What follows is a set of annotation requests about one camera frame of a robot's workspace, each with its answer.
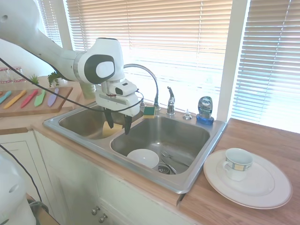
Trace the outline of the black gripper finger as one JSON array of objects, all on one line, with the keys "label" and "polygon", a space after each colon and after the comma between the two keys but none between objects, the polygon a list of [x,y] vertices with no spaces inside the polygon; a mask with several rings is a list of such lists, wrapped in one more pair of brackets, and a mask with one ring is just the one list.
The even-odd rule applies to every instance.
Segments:
[{"label": "black gripper finger", "polygon": [[113,118],[112,118],[112,111],[110,109],[104,108],[104,114],[105,114],[105,119],[108,123],[108,126],[110,129],[113,128]]},{"label": "black gripper finger", "polygon": [[132,117],[128,115],[124,115],[124,130],[125,130],[125,135],[128,135],[131,129],[131,124],[132,124]]}]

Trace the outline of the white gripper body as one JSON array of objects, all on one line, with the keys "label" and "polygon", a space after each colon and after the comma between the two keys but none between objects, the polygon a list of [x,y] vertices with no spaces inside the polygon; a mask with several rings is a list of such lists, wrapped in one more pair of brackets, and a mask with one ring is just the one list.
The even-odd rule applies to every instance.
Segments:
[{"label": "white gripper body", "polygon": [[118,111],[127,116],[136,116],[140,111],[140,104],[136,94],[130,94],[128,96],[110,97],[100,90],[95,92],[96,103],[112,111]]}]

